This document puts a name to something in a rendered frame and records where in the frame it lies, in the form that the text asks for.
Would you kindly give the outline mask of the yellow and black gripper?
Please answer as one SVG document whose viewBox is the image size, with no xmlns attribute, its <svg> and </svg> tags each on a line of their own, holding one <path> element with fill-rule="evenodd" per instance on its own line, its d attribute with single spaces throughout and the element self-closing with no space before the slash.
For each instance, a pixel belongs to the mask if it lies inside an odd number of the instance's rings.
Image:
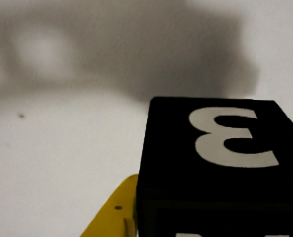
<svg viewBox="0 0 293 237">
<path fill-rule="evenodd" d="M 137 180 L 138 174 L 128 176 L 79 237 L 137 237 Z"/>
</svg>

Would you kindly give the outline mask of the black cube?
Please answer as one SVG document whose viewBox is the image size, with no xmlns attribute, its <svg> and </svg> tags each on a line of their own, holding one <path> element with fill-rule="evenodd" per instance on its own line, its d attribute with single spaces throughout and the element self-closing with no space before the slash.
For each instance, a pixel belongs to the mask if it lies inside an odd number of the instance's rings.
<svg viewBox="0 0 293 237">
<path fill-rule="evenodd" d="M 138 237 L 293 237 L 293 122 L 275 100 L 155 96 Z"/>
</svg>

